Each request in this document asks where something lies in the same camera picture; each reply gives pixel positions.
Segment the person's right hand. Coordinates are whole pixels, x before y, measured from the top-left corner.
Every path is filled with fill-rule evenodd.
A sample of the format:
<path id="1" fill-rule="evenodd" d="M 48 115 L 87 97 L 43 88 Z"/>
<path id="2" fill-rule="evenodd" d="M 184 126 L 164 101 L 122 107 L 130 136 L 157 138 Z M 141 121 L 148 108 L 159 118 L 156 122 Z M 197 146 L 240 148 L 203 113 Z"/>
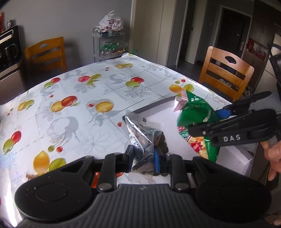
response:
<path id="1" fill-rule="evenodd" d="M 268 141 L 260 143 L 264 149 L 264 156 L 270 162 L 268 181 L 272 181 L 277 173 L 281 172 L 281 144 L 280 141 L 276 145 L 270 147 Z"/>

